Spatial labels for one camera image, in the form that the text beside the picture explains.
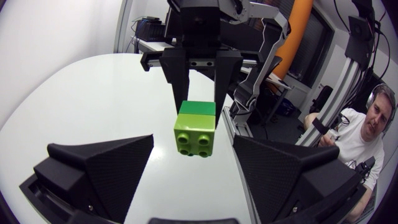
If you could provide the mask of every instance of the green lego block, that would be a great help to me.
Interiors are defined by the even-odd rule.
[[[216,115],[215,102],[182,101],[180,112],[183,114]]]
[[[183,155],[211,156],[216,116],[180,113],[174,126],[177,150]]]

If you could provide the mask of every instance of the desk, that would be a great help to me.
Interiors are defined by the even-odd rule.
[[[213,155],[177,152],[177,113],[162,69],[145,72],[141,55],[110,54],[75,62],[50,77],[16,109],[0,131],[0,190],[21,223],[44,223],[19,189],[33,166],[48,157],[47,144],[88,144],[154,134],[126,223],[150,218],[210,220],[250,214],[223,119]],[[214,83],[190,71],[189,100],[213,101]],[[227,96],[225,105],[231,105]]]
[[[139,40],[138,49],[142,52],[163,51],[166,47],[173,47],[165,42],[146,42]]]

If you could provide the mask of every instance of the white t-shirt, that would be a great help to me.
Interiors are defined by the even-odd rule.
[[[374,156],[376,161],[369,177],[364,182],[364,185],[373,190],[384,160],[381,134],[375,140],[366,142],[361,137],[361,127],[366,115],[351,108],[344,109],[341,114],[349,119],[349,125],[340,123],[338,126],[339,138],[335,141],[340,148],[338,159],[354,169],[355,164],[359,165]]]

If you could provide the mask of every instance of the robotic arm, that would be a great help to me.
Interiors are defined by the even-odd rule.
[[[287,38],[287,19],[276,7],[248,0],[168,0],[168,3],[181,17],[182,46],[165,49],[163,52],[145,53],[141,59],[144,70],[162,66],[168,83],[172,84],[177,112],[182,101],[188,97],[190,69],[214,79],[217,124],[231,80],[236,79],[242,66],[258,68],[252,69],[234,93],[232,116],[238,117],[242,111],[247,113],[256,102],[259,85],[266,78],[276,49]],[[264,42],[260,51],[240,52],[223,48],[220,42],[220,21],[239,24],[251,17],[263,18]],[[236,118],[235,124],[245,123],[250,114],[246,115],[246,119]]]

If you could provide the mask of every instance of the orange tube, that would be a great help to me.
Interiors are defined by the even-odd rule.
[[[307,26],[308,18],[310,17],[313,0],[295,0],[290,13],[289,23],[292,32],[287,37],[285,43],[279,47],[276,56],[282,58],[281,63],[276,66],[273,72],[280,78],[284,79],[290,65],[293,62],[297,49],[303,38],[305,27]]]

